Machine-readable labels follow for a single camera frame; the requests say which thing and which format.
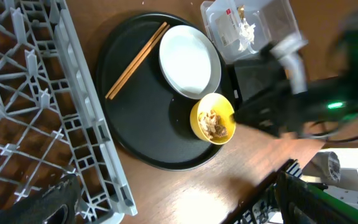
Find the green light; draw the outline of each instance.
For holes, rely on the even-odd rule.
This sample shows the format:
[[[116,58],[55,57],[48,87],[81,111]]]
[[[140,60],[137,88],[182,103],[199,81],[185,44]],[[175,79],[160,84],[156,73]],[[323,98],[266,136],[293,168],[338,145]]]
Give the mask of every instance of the green light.
[[[336,108],[341,108],[344,106],[344,103],[342,102],[337,102],[337,103],[331,103],[331,104],[328,104],[328,109],[336,109]]]

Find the gray plastic crate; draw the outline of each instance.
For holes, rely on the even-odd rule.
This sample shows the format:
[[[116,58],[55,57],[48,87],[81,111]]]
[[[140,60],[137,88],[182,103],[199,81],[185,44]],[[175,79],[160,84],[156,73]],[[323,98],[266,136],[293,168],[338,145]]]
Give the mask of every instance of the gray plastic crate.
[[[0,185],[9,185],[6,189],[13,189],[12,197],[19,201],[41,189],[38,182],[43,180],[40,179],[43,170],[54,170],[46,174],[51,179],[49,184],[74,173],[82,187],[78,213],[85,222],[119,223],[124,214],[136,215],[134,199],[65,1],[5,0],[0,5],[5,9],[0,13],[0,36],[14,43],[0,48],[0,125],[21,127],[13,133],[17,137],[11,142],[0,142]],[[9,19],[12,30],[3,26]],[[40,40],[37,34],[40,30],[50,38]],[[51,58],[60,62],[64,77],[56,78],[54,70],[48,71],[46,63]],[[7,67],[15,72],[5,73]],[[4,98],[6,92],[10,93],[8,100]],[[59,96],[64,94],[70,95],[76,111],[62,113],[67,101],[64,98],[59,103]],[[26,103],[18,106],[19,99]],[[60,124],[52,131],[40,128],[38,124],[48,123],[49,118],[53,123],[53,115]],[[82,132],[80,141],[72,134],[77,132]],[[37,136],[35,142],[48,139],[47,147],[22,150],[28,146],[28,133]],[[62,162],[63,156],[48,158],[52,151],[60,155],[65,147],[69,149],[66,161]],[[5,169],[17,157],[21,159],[17,161],[25,159],[33,167],[18,169],[7,177]]]

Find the wooden table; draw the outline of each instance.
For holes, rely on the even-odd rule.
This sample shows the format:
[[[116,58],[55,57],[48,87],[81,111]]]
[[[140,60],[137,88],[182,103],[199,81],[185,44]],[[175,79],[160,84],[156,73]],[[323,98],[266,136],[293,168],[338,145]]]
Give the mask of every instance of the wooden table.
[[[140,12],[162,11],[204,30],[202,2],[67,0],[92,74],[104,39],[124,19]],[[207,164],[186,172],[168,172],[138,161],[116,145],[139,212],[135,217],[125,216],[123,223],[220,223],[289,158],[299,159],[305,166],[322,146],[310,140],[276,140],[238,126],[233,139]]]

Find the white plate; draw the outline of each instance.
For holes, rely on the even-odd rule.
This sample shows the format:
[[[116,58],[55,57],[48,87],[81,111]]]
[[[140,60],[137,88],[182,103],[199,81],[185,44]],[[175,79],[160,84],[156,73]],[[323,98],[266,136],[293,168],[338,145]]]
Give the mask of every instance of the white plate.
[[[221,80],[221,62],[211,41],[190,26],[172,27],[162,37],[160,66],[170,86],[183,96],[201,99]]]

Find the food in bowl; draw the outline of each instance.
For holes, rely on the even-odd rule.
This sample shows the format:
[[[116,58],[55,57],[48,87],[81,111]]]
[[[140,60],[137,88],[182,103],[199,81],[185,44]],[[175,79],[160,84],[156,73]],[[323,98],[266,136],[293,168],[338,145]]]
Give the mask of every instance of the food in bowl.
[[[202,132],[208,139],[227,136],[227,129],[221,125],[221,117],[214,110],[201,112],[198,116]]]

